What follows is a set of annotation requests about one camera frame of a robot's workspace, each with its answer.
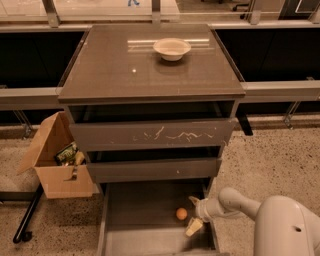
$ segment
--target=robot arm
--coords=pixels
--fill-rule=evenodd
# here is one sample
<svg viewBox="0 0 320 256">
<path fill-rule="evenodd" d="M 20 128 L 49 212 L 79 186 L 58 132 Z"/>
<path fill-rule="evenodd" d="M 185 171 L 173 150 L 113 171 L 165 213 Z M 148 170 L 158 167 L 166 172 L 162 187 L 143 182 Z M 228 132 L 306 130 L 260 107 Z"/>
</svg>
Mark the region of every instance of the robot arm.
<svg viewBox="0 0 320 256">
<path fill-rule="evenodd" d="M 320 256 L 320 219 L 291 198 L 272 196 L 259 203 L 224 188 L 217 198 L 190 199 L 196 218 L 187 228 L 189 236 L 215 217 L 246 215 L 255 221 L 254 256 Z"/>
</svg>

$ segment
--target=drawer front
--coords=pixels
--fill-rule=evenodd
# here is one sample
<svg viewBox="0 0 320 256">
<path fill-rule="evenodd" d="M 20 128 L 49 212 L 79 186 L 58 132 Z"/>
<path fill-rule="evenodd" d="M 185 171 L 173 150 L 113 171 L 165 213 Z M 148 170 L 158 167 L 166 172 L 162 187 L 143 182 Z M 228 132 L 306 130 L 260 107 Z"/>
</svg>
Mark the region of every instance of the drawer front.
<svg viewBox="0 0 320 256">
<path fill-rule="evenodd" d="M 88 164 L 96 183 L 212 178 L 217 176 L 220 159 L 131 161 Z"/>
<path fill-rule="evenodd" d="M 72 124 L 70 130 L 81 150 L 103 151 L 225 145 L 234 124 L 234 119 Z"/>
</svg>

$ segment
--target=item in box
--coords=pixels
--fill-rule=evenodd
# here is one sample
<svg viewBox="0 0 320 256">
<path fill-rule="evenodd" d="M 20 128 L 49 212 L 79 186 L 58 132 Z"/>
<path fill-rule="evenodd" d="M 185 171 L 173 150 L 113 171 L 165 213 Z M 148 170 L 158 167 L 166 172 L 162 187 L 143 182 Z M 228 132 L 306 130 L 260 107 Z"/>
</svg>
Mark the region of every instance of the item in box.
<svg viewBox="0 0 320 256">
<path fill-rule="evenodd" d="M 78 152 L 78 147 L 73 141 L 68 146 L 60 150 L 55 156 L 57 164 L 60 166 L 68 166 L 75 164 L 75 156 Z"/>
<path fill-rule="evenodd" d="M 78 165 L 82 164 L 85 162 L 85 159 L 84 159 L 84 154 L 80 151 L 78 151 L 75 155 L 75 163 L 74 163 L 74 167 L 73 167 L 73 170 L 72 170 L 72 176 L 70 179 L 67 179 L 67 180 L 64 180 L 64 181 L 74 181 L 74 180 L 77 180 L 77 177 L 78 177 Z"/>
</svg>

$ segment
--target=drawer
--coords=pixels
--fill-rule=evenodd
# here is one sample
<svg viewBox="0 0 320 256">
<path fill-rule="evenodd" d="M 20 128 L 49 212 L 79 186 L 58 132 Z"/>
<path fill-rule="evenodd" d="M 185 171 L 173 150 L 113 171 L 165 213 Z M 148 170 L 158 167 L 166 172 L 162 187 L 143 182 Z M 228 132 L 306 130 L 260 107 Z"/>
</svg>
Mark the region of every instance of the drawer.
<svg viewBox="0 0 320 256">
<path fill-rule="evenodd" d="M 72 124 L 82 151 L 225 145 L 234 119 Z"/>
<path fill-rule="evenodd" d="M 213 178 L 221 160 L 217 158 L 128 161 L 88 164 L 95 183 Z"/>
<path fill-rule="evenodd" d="M 194 206 L 189 196 L 203 198 L 199 180 L 107 184 L 97 255 L 227 255 L 217 254 L 209 223 L 187 237 Z M 179 207 L 188 212 L 181 221 Z"/>
</svg>

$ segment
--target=open drawer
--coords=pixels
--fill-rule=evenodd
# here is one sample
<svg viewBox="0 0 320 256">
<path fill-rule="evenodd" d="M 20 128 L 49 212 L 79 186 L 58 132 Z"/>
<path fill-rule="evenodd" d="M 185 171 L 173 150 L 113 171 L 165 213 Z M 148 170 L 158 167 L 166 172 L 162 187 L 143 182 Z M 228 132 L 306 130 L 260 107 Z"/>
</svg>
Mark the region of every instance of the open drawer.
<svg viewBox="0 0 320 256">
<path fill-rule="evenodd" d="M 218 253 L 210 224 L 185 235 L 191 195 L 204 197 L 201 179 L 107 184 L 97 255 L 227 256 Z M 180 207 L 188 212 L 183 221 L 175 216 Z"/>
</svg>

